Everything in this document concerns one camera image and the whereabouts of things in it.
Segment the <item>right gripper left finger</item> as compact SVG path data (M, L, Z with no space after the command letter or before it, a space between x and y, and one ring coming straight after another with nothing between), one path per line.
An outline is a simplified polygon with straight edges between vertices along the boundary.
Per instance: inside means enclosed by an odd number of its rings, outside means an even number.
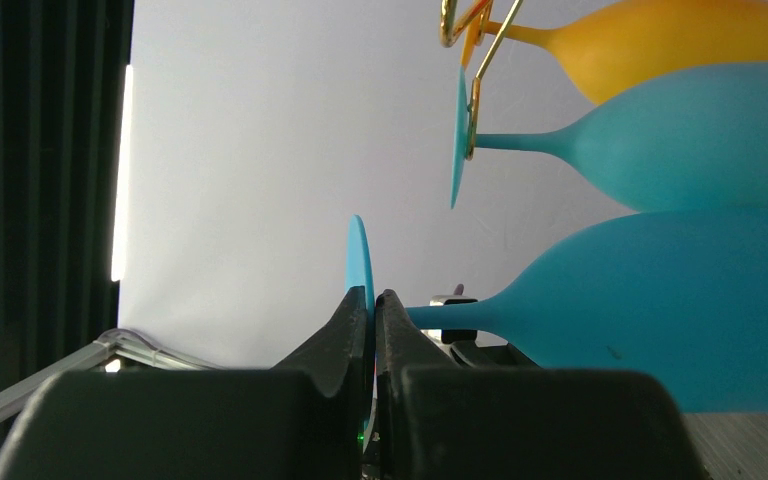
M71 371L29 400L0 479L357 479L365 292L265 370Z

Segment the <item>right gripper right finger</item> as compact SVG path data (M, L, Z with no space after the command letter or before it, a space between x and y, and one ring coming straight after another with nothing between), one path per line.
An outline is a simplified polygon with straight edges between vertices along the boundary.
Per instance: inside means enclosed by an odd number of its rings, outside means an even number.
M375 305L381 468L387 479L704 479L666 390L635 372L464 368Z

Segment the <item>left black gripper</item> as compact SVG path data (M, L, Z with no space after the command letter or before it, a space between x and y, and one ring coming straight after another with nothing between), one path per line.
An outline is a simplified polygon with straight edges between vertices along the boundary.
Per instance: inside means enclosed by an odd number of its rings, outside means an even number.
M537 364L509 342L487 344L477 330L431 329L426 336L456 364L469 367L537 368Z

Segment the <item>blue wine glass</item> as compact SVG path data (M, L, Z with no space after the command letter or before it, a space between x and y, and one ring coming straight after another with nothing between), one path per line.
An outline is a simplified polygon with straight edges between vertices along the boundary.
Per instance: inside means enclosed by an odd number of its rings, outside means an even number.
M459 92L453 189L476 147L553 155L636 211L768 208L768 62L662 75L550 132L470 135L470 119Z
M407 314L492 333L543 368L649 374L684 413L768 413L768 209L605 221L490 298Z

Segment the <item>yellow plastic wine glass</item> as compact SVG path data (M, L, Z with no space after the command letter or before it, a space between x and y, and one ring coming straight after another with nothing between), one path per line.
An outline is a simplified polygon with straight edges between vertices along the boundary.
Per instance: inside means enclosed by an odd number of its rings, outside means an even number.
M680 69L768 62L768 1L618 1L551 29L493 22L492 6L475 1L462 16L452 1L441 6L442 44L466 38L463 66L486 35L531 44L595 104Z

